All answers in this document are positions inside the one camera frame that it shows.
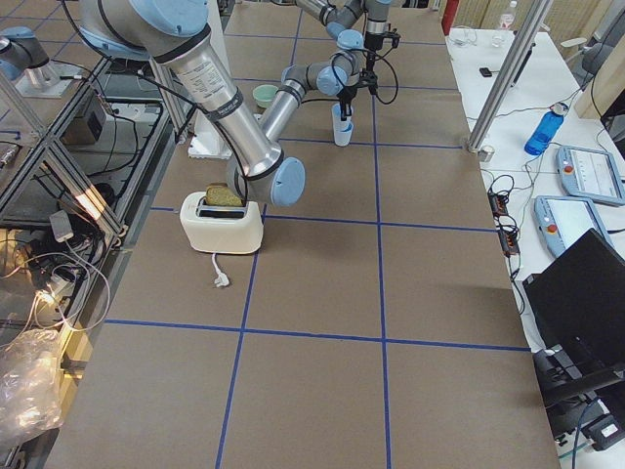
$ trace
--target bottle cap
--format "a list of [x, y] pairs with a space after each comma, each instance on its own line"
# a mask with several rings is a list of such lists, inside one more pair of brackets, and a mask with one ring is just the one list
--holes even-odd
[[556, 115], [567, 115], [568, 106], [565, 103], [555, 103], [551, 106], [551, 111]]

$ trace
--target white plug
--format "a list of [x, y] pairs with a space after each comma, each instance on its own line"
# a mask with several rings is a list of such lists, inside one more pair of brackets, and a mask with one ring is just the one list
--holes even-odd
[[228, 278], [226, 274], [222, 272], [222, 270], [217, 265], [217, 253], [216, 252], [213, 253], [212, 260], [213, 260], [213, 267], [215, 268], [215, 272], [217, 273], [217, 278], [215, 278], [213, 282], [215, 283], [215, 286], [217, 286], [218, 288], [224, 288], [230, 285], [230, 279]]

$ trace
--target blue water bottle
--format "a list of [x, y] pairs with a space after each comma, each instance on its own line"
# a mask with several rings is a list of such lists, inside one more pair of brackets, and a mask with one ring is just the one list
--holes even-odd
[[538, 127], [525, 144], [525, 151], [533, 155], [542, 154], [563, 125], [567, 113], [568, 106], [565, 103], [555, 103], [549, 112], [543, 115]]

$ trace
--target red object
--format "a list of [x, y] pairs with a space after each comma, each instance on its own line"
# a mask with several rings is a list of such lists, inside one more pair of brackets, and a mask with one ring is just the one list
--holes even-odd
[[453, 21], [456, 19], [456, 13], [458, 13], [459, 5], [460, 0], [449, 0], [447, 2], [445, 13], [442, 15], [442, 21], [440, 22], [440, 25], [442, 25], [442, 33], [445, 36], [449, 35], [449, 29], [451, 29]]

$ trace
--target white cup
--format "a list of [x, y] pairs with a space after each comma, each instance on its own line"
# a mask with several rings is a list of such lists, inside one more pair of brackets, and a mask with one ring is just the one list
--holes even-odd
[[332, 129], [334, 143], [339, 147], [345, 147], [350, 142], [354, 125], [351, 116], [348, 116], [346, 120], [341, 120], [341, 105], [338, 103], [332, 105]]

